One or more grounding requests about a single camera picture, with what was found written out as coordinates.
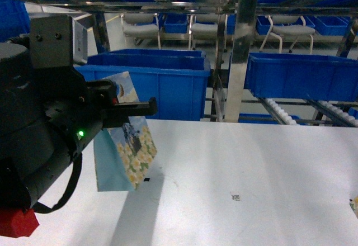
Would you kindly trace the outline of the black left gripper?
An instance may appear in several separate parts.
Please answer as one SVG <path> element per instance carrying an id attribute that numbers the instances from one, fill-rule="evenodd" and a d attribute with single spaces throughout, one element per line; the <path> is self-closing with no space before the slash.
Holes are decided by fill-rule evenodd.
<path id="1" fill-rule="evenodd" d="M 120 86 L 110 79 L 87 82 L 75 65 L 88 59 L 87 30 L 68 15 L 30 22 L 34 80 L 46 121 L 76 159 L 103 128 L 121 127 L 129 116 L 152 116 L 157 100 L 119 102 Z"/>

